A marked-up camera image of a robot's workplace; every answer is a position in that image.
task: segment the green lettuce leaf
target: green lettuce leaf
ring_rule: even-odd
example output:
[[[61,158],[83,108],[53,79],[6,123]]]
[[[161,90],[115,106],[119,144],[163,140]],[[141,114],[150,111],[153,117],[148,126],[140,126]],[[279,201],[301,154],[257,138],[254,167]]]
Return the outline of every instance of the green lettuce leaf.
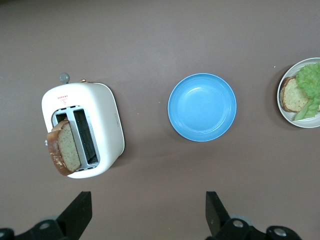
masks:
[[[310,100],[295,116],[294,120],[313,118],[318,113],[320,105],[320,62],[304,66],[297,73],[295,79]]]

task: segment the bread on white plate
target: bread on white plate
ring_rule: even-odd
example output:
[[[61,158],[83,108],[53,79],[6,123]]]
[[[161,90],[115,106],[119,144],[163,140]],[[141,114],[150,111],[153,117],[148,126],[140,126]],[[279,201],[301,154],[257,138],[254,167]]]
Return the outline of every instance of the bread on white plate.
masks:
[[[74,136],[67,119],[59,122],[47,134],[47,144],[52,161],[62,175],[70,175],[81,167]]]
[[[290,76],[286,77],[282,82],[279,100],[281,107],[286,112],[299,113],[308,103],[309,97],[306,92],[299,87],[296,76]]]

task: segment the toaster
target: toaster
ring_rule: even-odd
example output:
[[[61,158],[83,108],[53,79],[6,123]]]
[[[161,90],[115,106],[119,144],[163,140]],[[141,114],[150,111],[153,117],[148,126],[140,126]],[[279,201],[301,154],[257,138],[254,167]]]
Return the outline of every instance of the toaster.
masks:
[[[102,174],[123,153],[125,139],[119,113],[106,85],[85,80],[60,85],[44,94],[41,105],[48,133],[65,118],[70,123],[81,167],[68,177]]]

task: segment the gray tabletop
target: gray tabletop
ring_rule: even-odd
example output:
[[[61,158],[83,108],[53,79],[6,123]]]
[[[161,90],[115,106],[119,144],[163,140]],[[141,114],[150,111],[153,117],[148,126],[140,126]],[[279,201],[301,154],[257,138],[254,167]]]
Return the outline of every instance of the gray tabletop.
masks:
[[[276,102],[295,63],[320,57],[318,0],[0,1],[0,228],[22,233],[91,191],[81,239],[201,240],[206,191],[265,231],[320,235],[319,128],[291,125]],[[41,100],[85,78],[112,90],[125,151],[105,173],[55,169]],[[168,98],[195,73],[226,80],[231,128],[208,142],[171,126]]]

